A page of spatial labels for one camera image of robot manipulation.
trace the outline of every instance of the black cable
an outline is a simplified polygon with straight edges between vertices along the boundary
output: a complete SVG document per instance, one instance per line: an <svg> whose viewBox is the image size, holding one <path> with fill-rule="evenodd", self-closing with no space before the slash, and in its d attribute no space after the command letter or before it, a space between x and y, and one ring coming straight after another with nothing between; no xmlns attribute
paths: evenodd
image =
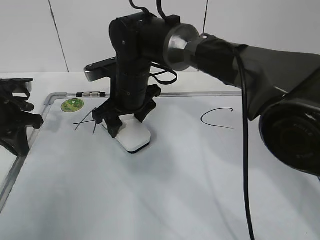
<svg viewBox="0 0 320 240"><path fill-rule="evenodd" d="M159 84L162 84L162 85L171 85L171 84L174 84L177 80L178 80L178 74L173 71L172 69L166 67L166 66L162 66L162 65L159 65L159 64L155 64L155 63L151 63L151 66L154 67L154 68L157 68L157 69L162 69L164 71L161 71L161 72L157 72L157 73L150 73L150 77L154 78ZM165 74L165 73L171 73L175 76L175 78L171 81L161 81L157 78L158 75L161 75L161 74Z"/></svg>
<svg viewBox="0 0 320 240"><path fill-rule="evenodd" d="M130 3L130 5L131 5L131 7L133 7L134 9L143 11L145 15L150 15L150 12L149 12L149 10L148 10L146 7L136 6L136 5L134 4L133 0L129 0L129 3Z"/></svg>
<svg viewBox="0 0 320 240"><path fill-rule="evenodd" d="M162 9L162 0L156 0L156 8L158 10L160 17L163 18L164 20L166 20L168 17L165 15L165 13Z"/></svg>
<svg viewBox="0 0 320 240"><path fill-rule="evenodd" d="M245 65L240 57L237 49L234 49L235 59L238 64L239 74L242 88L242 121L243 121L243 195L246 213L246 221L248 225L251 240L255 240L255 234L252 226L250 201L249 201L249 133L248 133L248 94L246 84Z"/></svg>

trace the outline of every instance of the white surface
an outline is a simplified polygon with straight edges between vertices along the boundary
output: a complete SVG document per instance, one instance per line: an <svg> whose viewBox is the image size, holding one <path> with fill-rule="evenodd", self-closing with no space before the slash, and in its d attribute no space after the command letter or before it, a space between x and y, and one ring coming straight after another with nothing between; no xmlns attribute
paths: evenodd
<svg viewBox="0 0 320 240"><path fill-rule="evenodd" d="M134 0L134 3L158 15L155 0ZM206 0L164 0L162 5L167 15L180 15L183 23L194 25L202 33L206 3ZM109 24L116 18L139 12L130 6L129 0L51 0L51 4L70 72L82 72L89 64L114 57Z"/></svg>
<svg viewBox="0 0 320 240"><path fill-rule="evenodd" d="M151 144L127 153L82 110L52 106L0 215L5 240L245 240L241 97L156 98ZM200 117L208 110L233 107ZM257 240L318 240L320 184L275 159L249 125Z"/></svg>
<svg viewBox="0 0 320 240"><path fill-rule="evenodd" d="M125 150L133 153L150 143L151 132L133 115L121 116L120 119L123 125L115 139Z"/></svg>
<svg viewBox="0 0 320 240"><path fill-rule="evenodd" d="M205 32L226 41L320 54L319 0L210 0Z"/></svg>
<svg viewBox="0 0 320 240"><path fill-rule="evenodd" d="M160 85L163 93L172 92L208 92L208 91L238 91L239 89L226 86L219 80L202 72L179 72L178 81L172 85ZM77 93L87 91L110 91L110 79L105 78L95 82L88 82L84 73L0 73L0 79L4 78L34 78L30 102L34 104L35 114L40 114L46 97L51 93L66 92ZM172 76L161 76L164 81ZM0 184L6 177L12 163L16 158L0 146Z"/></svg>
<svg viewBox="0 0 320 240"><path fill-rule="evenodd" d="M48 0L2 0L0 72L66 72Z"/></svg>

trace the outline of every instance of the black wire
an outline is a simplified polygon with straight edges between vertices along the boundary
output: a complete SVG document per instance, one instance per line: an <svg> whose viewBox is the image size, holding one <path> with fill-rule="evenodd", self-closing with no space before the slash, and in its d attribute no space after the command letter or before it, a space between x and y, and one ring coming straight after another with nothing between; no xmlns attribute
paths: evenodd
<svg viewBox="0 0 320 240"><path fill-rule="evenodd" d="M168 17L165 15L165 13L162 9L162 0L156 0L156 8L158 10L160 17L163 18L164 20L166 20Z"/></svg>
<svg viewBox="0 0 320 240"><path fill-rule="evenodd" d="M252 226L252 218L249 200L249 133L248 133L248 94L246 84L245 65L239 55L237 49L234 49L235 59L238 64L239 74L242 88L242 121L243 121L243 195L246 213L246 221L248 225L251 240L255 240L255 234Z"/></svg>
<svg viewBox="0 0 320 240"><path fill-rule="evenodd" d="M85 124L85 123L91 123L91 122L95 122L95 120L83 121L83 122L75 122L73 125Z"/></svg>
<svg viewBox="0 0 320 240"><path fill-rule="evenodd" d="M210 111L207 111L206 113L204 113L204 114L201 116L201 118L200 118L201 122L204 123L204 124L206 124L206 125L212 126L212 127L218 127L218 128L224 128L224 129L233 129L232 127L228 127L228 126L213 125L213 124L207 123L207 122L205 122L205 121L203 120L203 118L204 118L205 115L207 115L207 114L209 114L209 113L211 113L211 112L213 112L213 111L222 110L222 109L230 109L231 112L234 111L234 109L233 109L233 108L230 108L230 107L221 107L221 108L212 109L212 110L210 110Z"/></svg>
<svg viewBox="0 0 320 240"><path fill-rule="evenodd" d="M142 6L136 6L133 2L133 0L129 0L129 3L131 5L131 7L133 7L134 9L137 10L142 10L144 12L145 15L150 15L149 10L146 7L142 7Z"/></svg>
<svg viewBox="0 0 320 240"><path fill-rule="evenodd" d="M84 121L86 120L86 118L87 118L94 110L95 110L95 109L93 109L91 112L89 112L89 113L82 119L82 121L79 122L79 124L78 124L78 126L76 126L75 130L77 130L77 129L79 128L79 126L84 123Z"/></svg>
<svg viewBox="0 0 320 240"><path fill-rule="evenodd" d="M171 85L171 84L174 84L178 80L178 74L175 71L173 71L172 69L170 69L166 66L155 64L155 63L151 63L151 65L152 65L152 67L164 70L164 71L157 72L157 73L150 73L150 75L149 75L150 77L154 78L159 84ZM171 73L175 76L175 78L171 81L161 81L156 77L158 75L165 74L165 73Z"/></svg>

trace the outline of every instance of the curved line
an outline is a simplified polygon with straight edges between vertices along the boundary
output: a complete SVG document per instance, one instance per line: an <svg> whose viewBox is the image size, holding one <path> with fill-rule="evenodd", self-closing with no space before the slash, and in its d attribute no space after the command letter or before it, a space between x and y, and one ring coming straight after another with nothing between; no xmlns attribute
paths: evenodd
<svg viewBox="0 0 320 240"><path fill-rule="evenodd" d="M202 122L202 123L204 123L204 124L206 124L206 125L212 126L212 127L224 128L224 129L234 129L234 128L232 128L232 127L228 127L228 126L213 125L213 124L207 123L207 122L205 122L205 121L203 120L203 118L204 118L204 116L205 116L205 115L207 115L207 114L209 114L209 113L211 113L211 112L213 112L213 111L216 111L216 110L222 110L222 109L230 109L230 110L231 110L231 112L233 112L233 111L234 111L234 109L233 109L233 108L231 108L231 107L221 107L221 108L216 108L216 109L213 109L213 110L210 110L210 111L207 111L206 113L204 113L204 114L201 116L201 118L200 118L201 122Z"/></svg>

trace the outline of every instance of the whiteboard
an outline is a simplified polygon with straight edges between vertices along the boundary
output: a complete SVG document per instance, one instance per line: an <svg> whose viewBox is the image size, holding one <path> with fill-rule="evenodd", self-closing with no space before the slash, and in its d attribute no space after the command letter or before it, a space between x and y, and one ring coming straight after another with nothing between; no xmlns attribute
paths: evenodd
<svg viewBox="0 0 320 240"><path fill-rule="evenodd" d="M127 153L99 125L51 106L0 215L4 240L244 240L240 96L159 97L151 143ZM216 108L233 108L208 114ZM249 192L258 240L318 240L320 184L264 146L249 124Z"/></svg>

